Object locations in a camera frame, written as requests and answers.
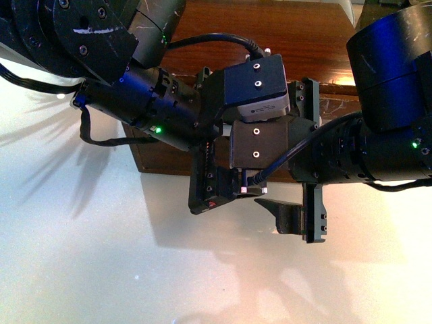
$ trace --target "screw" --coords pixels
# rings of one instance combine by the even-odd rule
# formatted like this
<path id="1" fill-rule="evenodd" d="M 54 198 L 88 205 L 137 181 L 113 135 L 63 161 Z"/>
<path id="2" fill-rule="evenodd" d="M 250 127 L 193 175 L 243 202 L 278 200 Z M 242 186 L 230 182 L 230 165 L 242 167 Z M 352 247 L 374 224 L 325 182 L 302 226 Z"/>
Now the screw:
<path id="1" fill-rule="evenodd" d="M 97 13 L 98 13 L 98 15 L 99 15 L 99 18 L 100 19 L 105 19 L 106 17 L 107 17 L 107 11 L 105 10 L 105 8 L 104 7 L 100 7 L 98 10 L 97 10 Z"/>
<path id="2" fill-rule="evenodd" d="M 39 45 L 41 45 L 41 43 L 39 42 L 39 40 L 32 36 L 30 37 L 30 45 L 32 45 L 33 47 L 39 47 Z"/>
<path id="3" fill-rule="evenodd" d="M 82 45 L 80 47 L 80 54 L 81 56 L 87 56 L 88 55 L 88 49 L 86 45 Z"/>
<path id="4" fill-rule="evenodd" d="M 62 9 L 69 9 L 69 0 L 59 0 L 59 4 Z"/>
<path id="5" fill-rule="evenodd" d="M 74 67 L 74 66 L 71 66 L 71 67 L 70 67 L 70 71 L 71 71 L 71 73 L 72 73 L 73 75 L 78 74 L 78 70 L 77 70 L 76 67 Z"/>

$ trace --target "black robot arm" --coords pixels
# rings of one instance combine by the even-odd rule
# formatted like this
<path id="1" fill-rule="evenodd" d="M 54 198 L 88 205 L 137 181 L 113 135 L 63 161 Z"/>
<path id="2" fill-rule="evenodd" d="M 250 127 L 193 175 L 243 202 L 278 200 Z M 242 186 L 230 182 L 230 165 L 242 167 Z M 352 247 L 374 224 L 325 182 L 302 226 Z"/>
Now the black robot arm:
<path id="1" fill-rule="evenodd" d="M 82 110 L 81 137 L 95 142 L 87 106 L 193 156 L 189 207 L 199 214 L 237 198 L 267 193 L 279 168 L 302 184 L 303 203 L 256 201 L 276 217 L 281 234 L 323 242 L 327 213 L 322 187 L 360 182 L 396 191 L 432 185 L 432 6 L 399 11 L 348 43 L 362 112 L 325 124 L 319 85 L 287 85 L 280 55 L 251 40 L 208 34 L 172 43 L 184 0 L 0 0 L 0 56 L 66 78 L 72 88 L 0 75 L 26 88 L 74 92 Z M 167 50 L 205 41 L 245 47 L 244 63 L 213 73 L 204 68 L 194 88 L 158 67 Z M 231 126 L 230 167 L 215 164 L 216 140 Z M 375 181 L 416 180 L 402 187 Z"/>

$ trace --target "brown wood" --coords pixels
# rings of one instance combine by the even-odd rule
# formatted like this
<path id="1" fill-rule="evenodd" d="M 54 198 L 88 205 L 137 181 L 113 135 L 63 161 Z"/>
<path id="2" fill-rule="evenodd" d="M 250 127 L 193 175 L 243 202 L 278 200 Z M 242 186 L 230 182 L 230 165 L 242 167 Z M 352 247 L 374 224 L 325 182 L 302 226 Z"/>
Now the brown wood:
<path id="1" fill-rule="evenodd" d="M 240 34 L 262 48 L 283 56 L 287 78 L 308 76 L 321 83 L 321 111 L 326 119 L 359 110 L 358 98 L 346 53 L 354 34 L 343 9 L 332 3 L 291 1 L 188 0 L 173 41 L 209 32 Z M 162 66 L 188 84 L 204 67 L 218 70 L 242 63 L 246 50 L 229 43 L 205 43 L 168 53 Z M 143 136 L 125 126 L 127 136 Z M 229 143 L 217 141 L 217 162 L 227 166 Z M 190 175 L 191 158 L 164 143 L 131 146 L 140 172 Z M 280 171 L 272 181 L 292 181 Z"/>

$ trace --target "wire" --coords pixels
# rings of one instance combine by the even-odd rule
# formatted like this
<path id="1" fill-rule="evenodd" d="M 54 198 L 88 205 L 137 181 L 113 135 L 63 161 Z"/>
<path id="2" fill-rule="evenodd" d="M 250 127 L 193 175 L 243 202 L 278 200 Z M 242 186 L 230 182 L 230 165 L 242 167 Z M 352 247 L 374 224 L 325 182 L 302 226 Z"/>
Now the wire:
<path id="1" fill-rule="evenodd" d="M 49 93 L 52 95 L 59 95 L 61 93 L 68 94 L 80 90 L 81 84 L 76 84 L 74 86 L 57 86 L 55 84 L 49 84 L 41 81 L 36 81 L 32 79 L 21 78 L 12 72 L 10 72 L 4 65 L 0 63 L 0 76 L 5 78 L 7 81 L 15 84 L 16 86 L 21 86 L 22 88 Z"/>
<path id="2" fill-rule="evenodd" d="M 282 156 L 280 156 L 276 161 L 274 161 L 270 166 L 268 166 L 266 169 L 261 170 L 256 175 L 248 177 L 248 186 L 253 186 L 255 184 L 260 184 L 261 182 L 264 182 L 267 180 L 267 178 L 275 172 L 277 169 L 279 169 L 286 161 L 292 159 L 295 157 L 299 152 L 304 150 L 308 145 L 310 145 L 314 140 L 316 140 L 318 137 L 322 136 L 324 133 L 334 129 L 335 127 L 339 126 L 340 124 L 347 122 L 348 120 L 360 118 L 362 117 L 362 113 L 356 112 L 356 113 L 350 113 L 348 115 L 339 117 L 337 119 L 333 119 L 332 121 L 329 121 L 325 125 L 321 126 L 317 130 L 315 130 L 312 134 L 309 134 L 306 138 L 301 140 L 295 147 L 288 150 L 286 153 L 284 153 Z"/>
<path id="3" fill-rule="evenodd" d="M 265 56 L 265 52 L 253 40 L 226 33 L 212 33 L 185 38 L 169 44 L 168 51 L 206 42 L 230 42 L 242 45 L 250 53 L 251 59 L 259 59 Z"/>
<path id="4" fill-rule="evenodd" d="M 146 143 L 156 143 L 158 140 L 156 138 L 112 138 L 109 140 L 97 141 L 93 140 L 90 136 L 91 122 L 90 113 L 85 106 L 81 106 L 81 126 L 80 126 L 80 137 L 85 143 L 89 143 L 97 146 L 119 146 L 119 145 L 131 145 L 131 144 L 146 144 Z"/>
<path id="5" fill-rule="evenodd" d="M 407 184 L 400 184 L 399 186 L 383 186 L 382 184 L 369 183 L 368 186 L 384 192 L 399 192 L 407 189 L 418 187 L 432 187 L 432 179 L 419 179 Z"/>

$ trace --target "white surface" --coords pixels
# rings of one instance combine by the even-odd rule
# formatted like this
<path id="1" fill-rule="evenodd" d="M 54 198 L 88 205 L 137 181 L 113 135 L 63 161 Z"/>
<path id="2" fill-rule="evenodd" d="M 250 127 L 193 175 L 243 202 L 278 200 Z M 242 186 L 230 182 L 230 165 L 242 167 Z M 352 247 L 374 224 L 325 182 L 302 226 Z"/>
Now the white surface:
<path id="1" fill-rule="evenodd" d="M 189 214 L 188 178 L 84 144 L 70 96 L 0 96 L 0 323 L 431 322 L 431 189 L 326 187 L 327 241 L 306 245 L 252 201 Z"/>

